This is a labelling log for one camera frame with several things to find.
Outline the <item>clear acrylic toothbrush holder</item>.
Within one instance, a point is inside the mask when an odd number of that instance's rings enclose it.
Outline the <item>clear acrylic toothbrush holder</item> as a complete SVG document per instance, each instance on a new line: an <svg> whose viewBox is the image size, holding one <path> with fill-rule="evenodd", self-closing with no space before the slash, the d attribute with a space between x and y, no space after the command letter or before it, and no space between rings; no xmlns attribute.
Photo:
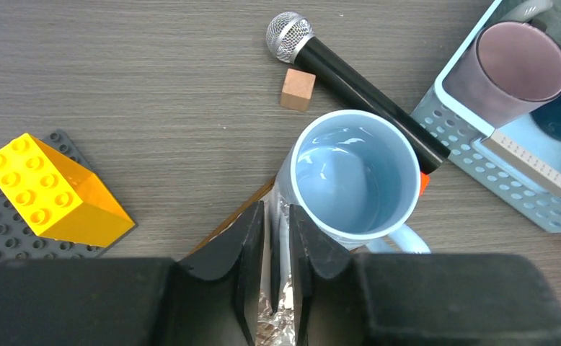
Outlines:
<svg viewBox="0 0 561 346"><path fill-rule="evenodd" d="M265 203L265 249L255 344L295 345L289 204L276 188L261 200Z"/></svg>

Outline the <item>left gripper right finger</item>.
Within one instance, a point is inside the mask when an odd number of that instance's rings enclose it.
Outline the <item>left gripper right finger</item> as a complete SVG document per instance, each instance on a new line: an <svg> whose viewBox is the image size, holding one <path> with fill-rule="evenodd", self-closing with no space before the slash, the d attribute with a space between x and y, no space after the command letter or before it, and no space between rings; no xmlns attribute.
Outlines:
<svg viewBox="0 0 561 346"><path fill-rule="evenodd" d="M561 345L561 304L516 254L349 252L289 209L297 345Z"/></svg>

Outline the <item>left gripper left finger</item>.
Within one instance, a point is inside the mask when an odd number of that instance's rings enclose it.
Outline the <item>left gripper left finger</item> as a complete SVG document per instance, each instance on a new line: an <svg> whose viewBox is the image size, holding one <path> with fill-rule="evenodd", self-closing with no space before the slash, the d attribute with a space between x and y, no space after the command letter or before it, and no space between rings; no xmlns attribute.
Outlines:
<svg viewBox="0 0 561 346"><path fill-rule="evenodd" d="M253 345L265 206L179 261L0 263L0 345Z"/></svg>

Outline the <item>light blue mug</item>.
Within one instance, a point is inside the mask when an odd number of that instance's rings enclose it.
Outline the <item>light blue mug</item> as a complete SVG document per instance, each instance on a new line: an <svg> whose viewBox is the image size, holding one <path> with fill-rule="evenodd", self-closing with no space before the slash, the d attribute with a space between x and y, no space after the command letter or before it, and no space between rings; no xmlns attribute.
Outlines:
<svg viewBox="0 0 561 346"><path fill-rule="evenodd" d="M338 110L311 122L279 169L274 188L301 206L321 231L354 250L427 254L407 224L420 191L420 167L407 138L389 121Z"/></svg>

